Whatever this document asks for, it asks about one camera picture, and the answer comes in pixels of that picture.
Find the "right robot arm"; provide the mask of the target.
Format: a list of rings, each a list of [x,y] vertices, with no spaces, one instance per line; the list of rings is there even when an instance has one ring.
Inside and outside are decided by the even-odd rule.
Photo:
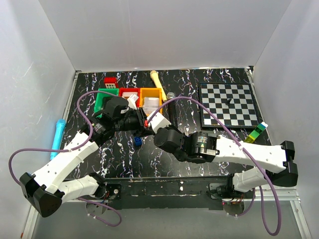
[[[185,135],[166,126],[155,131],[154,144],[180,162],[231,162],[252,166],[247,171],[231,174],[225,185],[212,189],[210,193],[214,197],[235,198],[265,184],[294,187],[298,182],[295,148],[290,141],[275,146],[236,143],[222,135],[202,131]]]

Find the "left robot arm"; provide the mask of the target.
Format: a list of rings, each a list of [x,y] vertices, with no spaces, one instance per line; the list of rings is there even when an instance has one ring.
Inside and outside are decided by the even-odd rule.
[[[56,157],[32,174],[24,173],[19,183],[24,197],[46,218],[69,200],[89,195],[100,199],[106,194],[106,180],[97,173],[66,181],[66,177],[117,131],[138,131],[143,127],[144,113],[136,106],[136,94],[130,97],[108,97],[99,111],[76,133]]]

